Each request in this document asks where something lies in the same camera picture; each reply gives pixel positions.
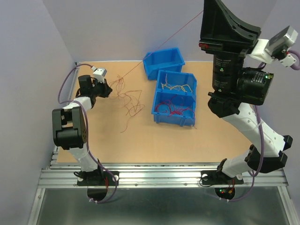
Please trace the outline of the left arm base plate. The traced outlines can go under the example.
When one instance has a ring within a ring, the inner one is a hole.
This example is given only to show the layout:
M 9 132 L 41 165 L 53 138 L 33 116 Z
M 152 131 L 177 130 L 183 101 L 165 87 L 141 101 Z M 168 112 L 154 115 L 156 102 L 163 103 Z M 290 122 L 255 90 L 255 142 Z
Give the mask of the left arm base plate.
M 105 203 L 112 198 L 113 193 L 108 196 L 108 188 L 114 188 L 119 184 L 119 171 L 112 171 L 111 176 L 107 171 L 94 170 L 92 172 L 74 172 L 77 178 L 77 186 L 87 188 L 87 197 L 90 202 Z

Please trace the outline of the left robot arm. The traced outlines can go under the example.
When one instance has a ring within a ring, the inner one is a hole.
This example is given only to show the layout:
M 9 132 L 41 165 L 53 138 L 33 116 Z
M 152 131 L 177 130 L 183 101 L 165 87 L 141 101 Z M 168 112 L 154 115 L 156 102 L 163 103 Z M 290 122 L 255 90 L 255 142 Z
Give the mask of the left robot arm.
M 85 115 L 94 107 L 96 98 L 109 97 L 112 89 L 102 75 L 82 75 L 78 82 L 75 98 L 67 106 L 52 111 L 53 141 L 79 163 L 81 170 L 74 173 L 79 186 L 100 186 L 106 184 L 108 178 L 89 150 Z

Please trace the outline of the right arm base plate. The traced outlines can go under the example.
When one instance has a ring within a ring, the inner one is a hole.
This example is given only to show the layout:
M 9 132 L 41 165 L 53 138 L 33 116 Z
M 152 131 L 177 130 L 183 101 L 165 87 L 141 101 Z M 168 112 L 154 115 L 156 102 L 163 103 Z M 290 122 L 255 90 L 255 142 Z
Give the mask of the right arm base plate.
M 235 186 L 244 184 L 243 178 L 228 178 L 218 174 L 215 170 L 201 171 L 199 185 L 203 188 L 221 186 L 215 188 L 216 195 L 221 199 L 232 200 L 235 196 Z

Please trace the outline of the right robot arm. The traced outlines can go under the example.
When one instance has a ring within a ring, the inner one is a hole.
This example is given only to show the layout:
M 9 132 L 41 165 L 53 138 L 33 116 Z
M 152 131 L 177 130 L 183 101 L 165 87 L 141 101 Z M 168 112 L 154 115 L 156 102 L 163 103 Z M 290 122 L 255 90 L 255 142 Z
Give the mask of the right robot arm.
M 256 109 L 264 103 L 274 75 L 263 67 L 243 64 L 250 56 L 262 64 L 278 60 L 285 67 L 292 66 L 295 58 L 289 49 L 298 33 L 287 26 L 271 39 L 261 39 L 260 34 L 259 27 L 236 17 L 222 1 L 204 2 L 199 47 L 213 55 L 214 91 L 209 93 L 208 107 L 251 143 L 245 153 L 223 159 L 215 171 L 202 172 L 204 185 L 226 184 L 250 170 L 270 173 L 286 165 L 285 150 L 291 147 L 292 137 L 275 132 Z

